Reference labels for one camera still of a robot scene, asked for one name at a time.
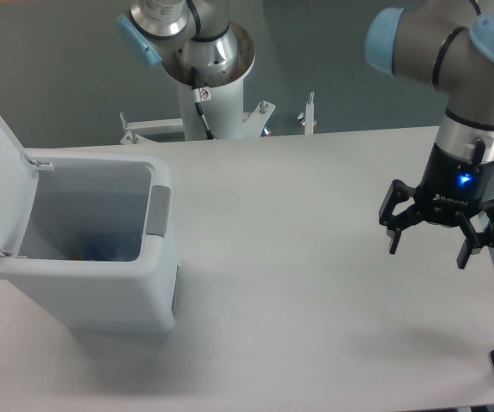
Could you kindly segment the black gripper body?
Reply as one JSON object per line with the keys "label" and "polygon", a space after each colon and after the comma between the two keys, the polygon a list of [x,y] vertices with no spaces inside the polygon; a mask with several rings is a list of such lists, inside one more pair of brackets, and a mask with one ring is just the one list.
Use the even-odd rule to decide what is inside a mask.
{"label": "black gripper body", "polygon": [[494,209],[494,199],[483,199],[493,173],[494,161],[472,164],[435,144],[415,189],[412,222],[458,227],[462,215],[471,219]]}

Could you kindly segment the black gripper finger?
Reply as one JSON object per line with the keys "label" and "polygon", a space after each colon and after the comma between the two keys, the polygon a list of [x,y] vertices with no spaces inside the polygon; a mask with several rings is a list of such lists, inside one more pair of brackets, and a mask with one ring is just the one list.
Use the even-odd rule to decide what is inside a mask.
{"label": "black gripper finger", "polygon": [[394,179],[389,186],[379,209],[379,223],[387,229],[387,236],[391,239],[389,253],[395,254],[399,246],[402,233],[409,227],[419,224],[422,220],[422,213],[416,203],[395,215],[395,208],[413,199],[416,189],[408,186],[399,179]]}
{"label": "black gripper finger", "polygon": [[462,211],[455,213],[455,219],[465,236],[460,252],[456,259],[459,269],[467,266],[469,258],[483,247],[494,248],[494,199],[482,202],[482,211],[487,217],[487,225],[482,232],[477,232],[473,224]]}

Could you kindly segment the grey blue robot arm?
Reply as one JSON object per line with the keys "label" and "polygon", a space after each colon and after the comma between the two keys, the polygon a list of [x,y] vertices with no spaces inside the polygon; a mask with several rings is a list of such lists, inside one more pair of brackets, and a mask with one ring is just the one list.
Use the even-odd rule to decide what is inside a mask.
{"label": "grey blue robot arm", "polygon": [[[243,111],[242,81],[253,67],[251,38],[229,18],[225,1],[135,1],[117,20],[129,50],[161,65],[176,82],[189,140],[260,136],[270,107]],[[390,185],[379,211],[390,251],[426,221],[458,227],[460,268],[494,247],[494,199],[484,197],[494,170],[494,1],[425,1],[388,8],[372,21],[365,57],[390,76],[448,94],[420,184]]]}

